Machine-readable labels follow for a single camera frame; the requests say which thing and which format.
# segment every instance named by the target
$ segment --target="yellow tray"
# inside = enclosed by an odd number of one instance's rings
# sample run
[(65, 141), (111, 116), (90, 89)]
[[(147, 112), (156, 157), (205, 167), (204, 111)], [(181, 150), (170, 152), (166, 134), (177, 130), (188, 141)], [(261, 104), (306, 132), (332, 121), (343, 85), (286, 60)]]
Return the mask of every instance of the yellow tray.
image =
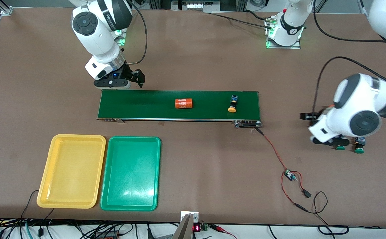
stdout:
[(38, 206), (92, 208), (97, 201), (105, 146), (106, 139), (99, 135), (56, 135), (38, 191)]

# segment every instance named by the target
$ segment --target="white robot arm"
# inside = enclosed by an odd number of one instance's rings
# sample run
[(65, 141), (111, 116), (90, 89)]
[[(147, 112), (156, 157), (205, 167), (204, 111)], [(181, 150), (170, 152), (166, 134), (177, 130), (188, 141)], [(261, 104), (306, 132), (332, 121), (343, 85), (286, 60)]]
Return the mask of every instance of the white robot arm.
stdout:
[[(373, 2), (369, 21), (372, 28), (386, 38), (386, 0)], [(340, 135), (372, 135), (380, 128), (381, 117), (386, 118), (386, 81), (355, 74), (339, 84), (333, 103), (309, 127), (314, 143), (328, 142)]]
[(73, 10), (72, 29), (93, 55), (85, 69), (95, 80), (123, 66), (123, 53), (111, 32), (128, 27), (131, 19), (125, 0), (96, 0)]
[(272, 18), (277, 23), (268, 35), (275, 43), (281, 46), (291, 46), (301, 37), (305, 20), (311, 12), (311, 0), (289, 0), (286, 12), (279, 12)]

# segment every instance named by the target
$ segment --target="green tray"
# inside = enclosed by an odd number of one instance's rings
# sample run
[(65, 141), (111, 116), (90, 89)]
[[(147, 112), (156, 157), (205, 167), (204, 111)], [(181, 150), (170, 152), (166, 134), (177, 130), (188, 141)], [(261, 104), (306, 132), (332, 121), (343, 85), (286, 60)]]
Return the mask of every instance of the green tray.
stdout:
[[(228, 112), (231, 95), (237, 112)], [(192, 98), (193, 108), (175, 109), (175, 99)], [(261, 121), (257, 91), (103, 90), (98, 120)]]
[(161, 140), (114, 136), (109, 140), (100, 207), (153, 211), (158, 205)]

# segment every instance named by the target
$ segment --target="table surface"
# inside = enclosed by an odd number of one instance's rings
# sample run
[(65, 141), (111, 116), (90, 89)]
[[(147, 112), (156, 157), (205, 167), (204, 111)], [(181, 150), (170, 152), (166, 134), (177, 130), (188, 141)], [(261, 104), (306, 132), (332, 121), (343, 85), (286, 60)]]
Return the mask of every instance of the table surface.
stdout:
[[(157, 136), (162, 140), (158, 207), (153, 212), (56, 209), (50, 218), (178, 221), (184, 210), (217, 223), (321, 224), (294, 207), (280, 188), (283, 171), (269, 143), (253, 129), (229, 123), (96, 120), (100, 91), (84, 66), (91, 55), (70, 28), (72, 9), (14, 9), (0, 22), (0, 217), (18, 218), (38, 189), (51, 139), (59, 133)], [(263, 29), (195, 11), (143, 11), (149, 46), (138, 68), (145, 90), (259, 91), (263, 132), (284, 163), (304, 176), (313, 195), (327, 194), (329, 224), (386, 226), (386, 119), (366, 153), (336, 151), (309, 141), (300, 112), (311, 111), (324, 62), (348, 56), (386, 75), (386, 45), (342, 42), (318, 31), (312, 18), (301, 50), (266, 49)], [(260, 23), (248, 13), (234, 18)], [(340, 37), (379, 39), (364, 15), (318, 15)], [(141, 57), (140, 17), (129, 27), (128, 61)], [(344, 60), (323, 74), (317, 106), (331, 103), (337, 84), (365, 71)], [(312, 209), (297, 183), (290, 197)], [(322, 206), (323, 198), (317, 205)], [(49, 209), (35, 200), (25, 217)]]

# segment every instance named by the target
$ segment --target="orange battery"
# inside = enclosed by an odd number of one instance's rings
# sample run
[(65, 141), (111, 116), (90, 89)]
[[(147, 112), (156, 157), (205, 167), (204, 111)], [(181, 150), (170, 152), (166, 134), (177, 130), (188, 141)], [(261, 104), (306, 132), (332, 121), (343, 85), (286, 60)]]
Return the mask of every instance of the orange battery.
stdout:
[(187, 109), (193, 108), (193, 100), (187, 99), (175, 99), (175, 109)]

